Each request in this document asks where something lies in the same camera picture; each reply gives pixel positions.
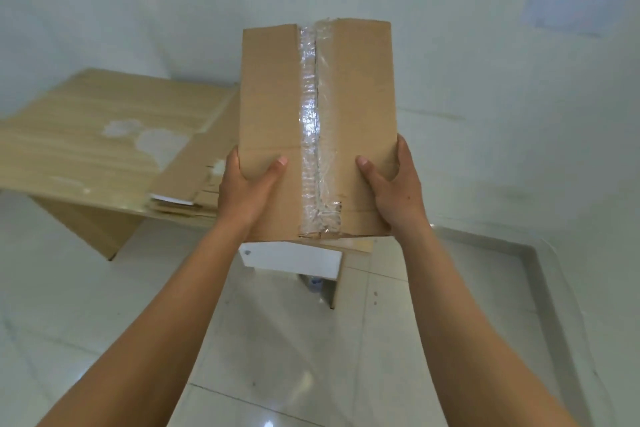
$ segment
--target desk top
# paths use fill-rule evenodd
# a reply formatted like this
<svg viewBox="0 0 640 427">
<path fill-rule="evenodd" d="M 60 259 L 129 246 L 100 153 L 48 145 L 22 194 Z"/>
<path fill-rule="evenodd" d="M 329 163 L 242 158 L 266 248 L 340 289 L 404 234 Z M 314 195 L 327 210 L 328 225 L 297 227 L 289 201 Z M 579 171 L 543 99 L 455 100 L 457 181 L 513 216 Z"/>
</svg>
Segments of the desk top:
<svg viewBox="0 0 640 427">
<path fill-rule="evenodd" d="M 148 188 L 236 90 L 87 69 L 0 123 L 0 188 L 163 215 Z"/>
</svg>

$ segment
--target flattened cardboard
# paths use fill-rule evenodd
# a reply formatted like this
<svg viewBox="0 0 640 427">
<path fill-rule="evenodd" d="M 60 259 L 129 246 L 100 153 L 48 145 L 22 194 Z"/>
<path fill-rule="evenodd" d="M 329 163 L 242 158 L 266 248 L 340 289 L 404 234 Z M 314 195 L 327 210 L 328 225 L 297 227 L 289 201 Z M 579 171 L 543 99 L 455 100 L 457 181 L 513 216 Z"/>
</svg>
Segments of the flattened cardboard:
<svg viewBox="0 0 640 427">
<path fill-rule="evenodd" d="M 339 234 L 316 238 L 388 235 L 374 197 L 355 157 L 364 155 L 380 172 L 397 172 L 397 124 L 391 25 L 361 19 L 332 21 L 332 37 L 318 40 L 316 58 L 332 99 L 335 186 L 342 210 Z M 287 172 L 269 207 L 252 229 L 251 241 L 295 240 L 300 236 L 301 131 L 300 54 L 296 25 L 247 29 L 243 33 L 240 166 L 247 178 L 259 176 L 279 155 Z"/>
<path fill-rule="evenodd" d="M 229 98 L 220 103 L 178 156 L 167 166 L 149 188 L 149 194 L 162 201 L 158 210 L 193 214 L 189 208 L 218 207 L 218 188 L 222 176 L 212 171 L 238 142 L 240 95 L 233 90 Z"/>
</svg>

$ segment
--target forearm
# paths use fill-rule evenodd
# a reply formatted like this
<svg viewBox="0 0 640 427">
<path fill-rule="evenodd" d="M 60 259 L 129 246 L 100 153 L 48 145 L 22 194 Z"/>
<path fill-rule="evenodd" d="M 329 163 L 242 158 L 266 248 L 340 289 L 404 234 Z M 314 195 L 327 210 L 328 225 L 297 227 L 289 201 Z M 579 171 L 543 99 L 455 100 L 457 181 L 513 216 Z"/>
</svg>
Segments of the forearm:
<svg viewBox="0 0 640 427">
<path fill-rule="evenodd" d="M 216 223 L 142 314 L 40 425 L 166 425 L 244 233 L 232 221 Z"/>
<path fill-rule="evenodd" d="M 428 223 L 399 242 L 420 339 L 449 425 L 574 426 L 492 328 Z"/>
</svg>

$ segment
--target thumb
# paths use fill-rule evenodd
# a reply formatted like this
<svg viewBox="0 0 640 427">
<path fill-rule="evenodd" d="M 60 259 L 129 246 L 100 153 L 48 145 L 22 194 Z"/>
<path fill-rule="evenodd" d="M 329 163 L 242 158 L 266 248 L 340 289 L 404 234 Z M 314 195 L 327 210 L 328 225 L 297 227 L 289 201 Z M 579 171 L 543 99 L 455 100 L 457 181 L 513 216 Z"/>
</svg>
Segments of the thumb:
<svg viewBox="0 0 640 427">
<path fill-rule="evenodd" d="M 388 184 L 388 181 L 384 179 L 373 162 L 361 155 L 356 157 L 356 164 L 365 179 L 369 182 L 369 185 L 373 189 L 373 194 L 378 196 L 382 192 L 384 186 Z"/>
<path fill-rule="evenodd" d="M 265 173 L 260 176 L 260 178 L 256 182 L 260 190 L 270 193 L 271 188 L 276 184 L 276 182 L 278 182 L 278 180 L 280 180 L 280 177 L 282 177 L 282 175 L 284 174 L 288 162 L 289 159 L 287 159 L 283 155 L 274 160 L 265 171 Z"/>
</svg>

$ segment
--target finger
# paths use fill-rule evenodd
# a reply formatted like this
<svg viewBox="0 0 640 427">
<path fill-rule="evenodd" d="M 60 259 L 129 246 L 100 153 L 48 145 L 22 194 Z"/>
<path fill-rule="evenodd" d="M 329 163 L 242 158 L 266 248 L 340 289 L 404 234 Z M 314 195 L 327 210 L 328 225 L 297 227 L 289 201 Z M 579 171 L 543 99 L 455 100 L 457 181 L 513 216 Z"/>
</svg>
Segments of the finger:
<svg viewBox="0 0 640 427">
<path fill-rule="evenodd" d="M 224 177 L 238 177 L 242 176 L 240 172 L 240 158 L 238 157 L 238 146 L 231 149 L 227 156 L 227 164 L 225 165 Z"/>
<path fill-rule="evenodd" d="M 361 155 L 356 157 L 356 164 L 364 178 L 369 182 L 369 185 L 373 189 L 373 193 L 378 196 L 384 187 L 388 184 L 388 181 L 384 179 L 373 162 Z"/>
<path fill-rule="evenodd" d="M 398 162 L 400 163 L 400 171 L 410 171 L 415 166 L 413 165 L 413 157 L 409 150 L 409 144 L 402 135 L 398 133 Z"/>
<path fill-rule="evenodd" d="M 274 160 L 271 165 L 269 165 L 265 173 L 257 180 L 255 185 L 259 188 L 259 190 L 262 192 L 266 192 L 267 194 L 270 193 L 273 186 L 280 180 L 280 178 L 284 174 L 288 162 L 289 159 L 287 159 L 283 155 Z"/>
</svg>

